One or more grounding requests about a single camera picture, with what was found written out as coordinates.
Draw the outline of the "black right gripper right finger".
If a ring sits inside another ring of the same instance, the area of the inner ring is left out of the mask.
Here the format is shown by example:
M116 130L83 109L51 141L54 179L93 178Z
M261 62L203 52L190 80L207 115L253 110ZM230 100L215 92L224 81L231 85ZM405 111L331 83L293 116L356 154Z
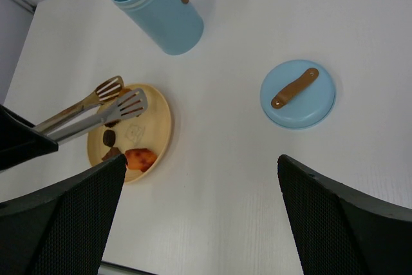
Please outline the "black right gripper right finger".
M304 274L411 274L411 210L288 155L277 176Z

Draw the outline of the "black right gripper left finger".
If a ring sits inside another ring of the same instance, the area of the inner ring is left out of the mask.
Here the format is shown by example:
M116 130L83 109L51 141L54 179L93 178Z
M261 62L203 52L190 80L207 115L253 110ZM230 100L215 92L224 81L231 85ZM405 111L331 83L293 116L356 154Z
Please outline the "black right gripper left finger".
M1 274L97 274L125 174L118 155L1 203Z

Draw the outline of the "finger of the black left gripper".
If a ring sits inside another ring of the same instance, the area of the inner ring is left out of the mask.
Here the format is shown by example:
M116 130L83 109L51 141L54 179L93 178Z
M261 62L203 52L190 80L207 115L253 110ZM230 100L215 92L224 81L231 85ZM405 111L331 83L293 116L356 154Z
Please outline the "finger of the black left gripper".
M1 105L1 171L57 152L58 143L34 130L34 125Z

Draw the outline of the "dark oval chocolate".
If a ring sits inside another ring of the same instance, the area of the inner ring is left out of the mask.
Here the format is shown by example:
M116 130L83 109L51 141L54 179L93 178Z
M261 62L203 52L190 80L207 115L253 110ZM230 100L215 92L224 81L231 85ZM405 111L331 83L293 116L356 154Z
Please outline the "dark oval chocolate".
M102 141L105 146L113 147L116 142L116 133L111 129L105 130Z

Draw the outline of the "black spiky sea cucumber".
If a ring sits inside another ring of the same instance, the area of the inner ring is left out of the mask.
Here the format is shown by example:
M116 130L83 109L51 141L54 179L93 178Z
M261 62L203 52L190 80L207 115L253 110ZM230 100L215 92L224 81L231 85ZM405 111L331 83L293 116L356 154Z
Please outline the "black spiky sea cucumber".
M126 114L125 116L123 116L121 119L116 119L116 120L113 120L113 121L111 121L111 122L106 122L106 123L104 124L104 126L107 127L107 128L113 128L114 126L116 126L118 123L120 123L120 122L122 122L122 121L131 119L131 118L133 118L133 117L139 117L139 116L140 116L140 113L139 113L139 114L136 114L136 113L135 113L135 114L128 113L128 114Z

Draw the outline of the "brown square chocolate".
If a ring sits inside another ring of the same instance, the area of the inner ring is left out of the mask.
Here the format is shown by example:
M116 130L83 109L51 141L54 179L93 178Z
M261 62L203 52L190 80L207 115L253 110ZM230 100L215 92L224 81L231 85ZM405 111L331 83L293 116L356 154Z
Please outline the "brown square chocolate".
M112 147L103 157L102 161L106 161L114 156L120 155L122 152L117 147Z

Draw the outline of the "red orange fried piece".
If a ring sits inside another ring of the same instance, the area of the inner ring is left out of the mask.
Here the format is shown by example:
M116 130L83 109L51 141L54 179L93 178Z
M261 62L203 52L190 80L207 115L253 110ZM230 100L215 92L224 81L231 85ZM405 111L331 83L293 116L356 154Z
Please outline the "red orange fried piece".
M147 148L129 149L125 153L127 168L146 172L156 161L157 155Z

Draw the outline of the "stainless steel tongs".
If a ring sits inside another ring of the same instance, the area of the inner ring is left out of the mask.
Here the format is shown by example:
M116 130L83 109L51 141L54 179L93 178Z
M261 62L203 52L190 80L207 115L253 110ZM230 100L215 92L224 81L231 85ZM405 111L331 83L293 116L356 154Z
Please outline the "stainless steel tongs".
M143 89L136 88L118 98L122 88L124 88L122 77L114 76L97 86L86 98L36 125L34 130L62 145L104 125L106 122L121 119L128 113L143 114L148 108L148 99ZM105 108L67 125L68 122L81 114L100 106Z

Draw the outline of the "beige round plate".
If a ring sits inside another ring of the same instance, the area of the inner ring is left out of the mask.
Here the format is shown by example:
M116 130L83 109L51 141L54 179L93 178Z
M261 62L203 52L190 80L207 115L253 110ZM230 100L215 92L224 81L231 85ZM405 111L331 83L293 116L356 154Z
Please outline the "beige round plate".
M87 154L89 162L95 166L102 161L102 157L111 149L103 144L105 130L111 129L116 133L114 147L119 148L122 153L129 149L150 149L157 155L155 163L146 171L126 170L124 182L131 183L143 178L154 171L156 165L161 161L167 151L171 133L173 131L173 120L169 105L154 86L150 84L129 84L126 88L141 88L148 99L147 110L139 117L131 118L118 123L113 128L104 125L90 131L87 138Z

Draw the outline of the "light blue cylindrical container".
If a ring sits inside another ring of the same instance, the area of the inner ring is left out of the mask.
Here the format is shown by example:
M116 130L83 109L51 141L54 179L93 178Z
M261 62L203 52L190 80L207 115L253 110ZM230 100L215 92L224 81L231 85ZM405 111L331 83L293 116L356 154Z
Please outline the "light blue cylindrical container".
M112 0L168 55L181 55L201 39L204 24L190 0Z

